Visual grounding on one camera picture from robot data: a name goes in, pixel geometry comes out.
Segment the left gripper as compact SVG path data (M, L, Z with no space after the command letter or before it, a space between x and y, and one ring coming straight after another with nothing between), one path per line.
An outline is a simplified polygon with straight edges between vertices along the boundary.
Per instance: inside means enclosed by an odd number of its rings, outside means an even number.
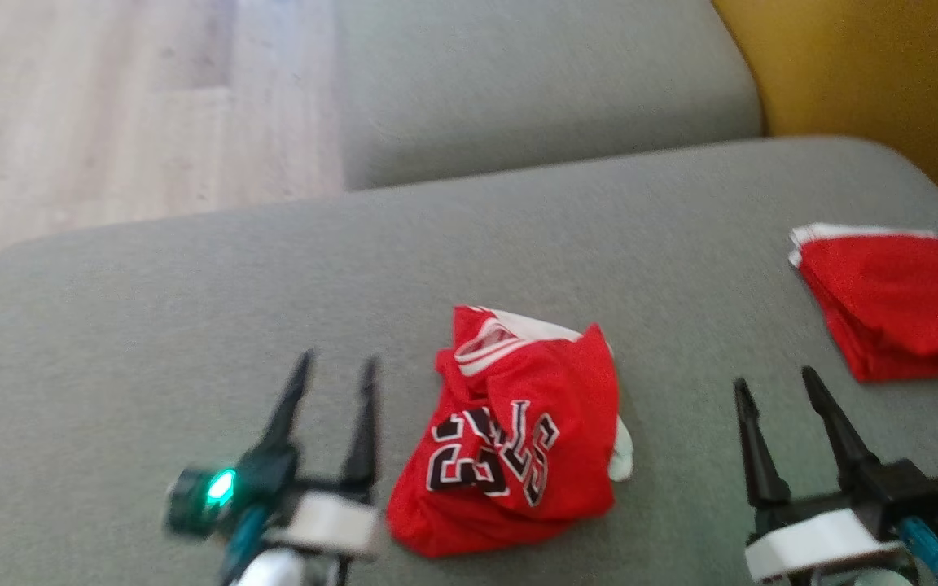
M270 519L261 551L291 548L341 559L372 558L379 534L373 489L379 472L379 359L362 368L360 412L338 479L301 476L299 452L289 444L315 352L302 352L275 405L260 446L220 470L186 468L168 490L164 529L171 535L230 541L239 516L265 505Z

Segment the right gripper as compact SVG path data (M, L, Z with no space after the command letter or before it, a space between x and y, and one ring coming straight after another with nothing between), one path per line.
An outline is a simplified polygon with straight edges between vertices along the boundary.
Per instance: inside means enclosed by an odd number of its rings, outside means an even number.
M746 379L735 379L747 500L767 509L764 526L744 550L752 582L935 584L897 527L916 516L938 536L938 476L908 460L879 465L817 371L803 366L801 376L829 438L839 487L848 490L789 503L791 490L760 430L758 405Z

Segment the red shorts white trim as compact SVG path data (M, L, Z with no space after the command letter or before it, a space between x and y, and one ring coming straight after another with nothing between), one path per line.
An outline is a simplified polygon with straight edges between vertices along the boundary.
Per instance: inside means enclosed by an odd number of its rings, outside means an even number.
M938 378L938 234L811 223L789 261L863 383Z

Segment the red numbered basketball jersey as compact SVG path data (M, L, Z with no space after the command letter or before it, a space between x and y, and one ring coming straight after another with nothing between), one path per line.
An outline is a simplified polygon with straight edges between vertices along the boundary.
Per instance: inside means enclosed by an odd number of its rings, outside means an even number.
M610 511L635 446L598 324L459 305L435 367L438 405L388 501L395 541L427 558L469 555Z

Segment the large grey sofa ottoman cushion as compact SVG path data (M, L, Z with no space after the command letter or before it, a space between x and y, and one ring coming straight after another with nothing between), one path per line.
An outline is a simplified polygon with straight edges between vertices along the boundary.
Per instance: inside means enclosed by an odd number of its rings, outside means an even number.
M791 267L822 221L938 233L938 189L852 138L770 138L104 229L0 253L0 586L218 586L164 533L183 467L253 445L306 349L303 468L341 467L380 362L386 501L436 405L454 305L613 349L635 474L536 546L429 561L384 541L349 586L751 586L732 383L794 496L836 466L811 365L885 461L938 474L938 381L853 379Z

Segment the grey sofa seat cushion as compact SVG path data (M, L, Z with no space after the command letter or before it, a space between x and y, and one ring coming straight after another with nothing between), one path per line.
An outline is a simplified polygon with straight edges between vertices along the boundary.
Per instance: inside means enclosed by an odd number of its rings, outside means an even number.
M712 0L335 0L335 16L349 190L763 130Z

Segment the wide yellow sofa backrest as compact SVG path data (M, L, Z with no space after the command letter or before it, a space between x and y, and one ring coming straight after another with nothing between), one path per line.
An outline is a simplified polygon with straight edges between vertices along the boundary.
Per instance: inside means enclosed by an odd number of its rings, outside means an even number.
M713 0L770 136L896 149L938 185L938 0Z

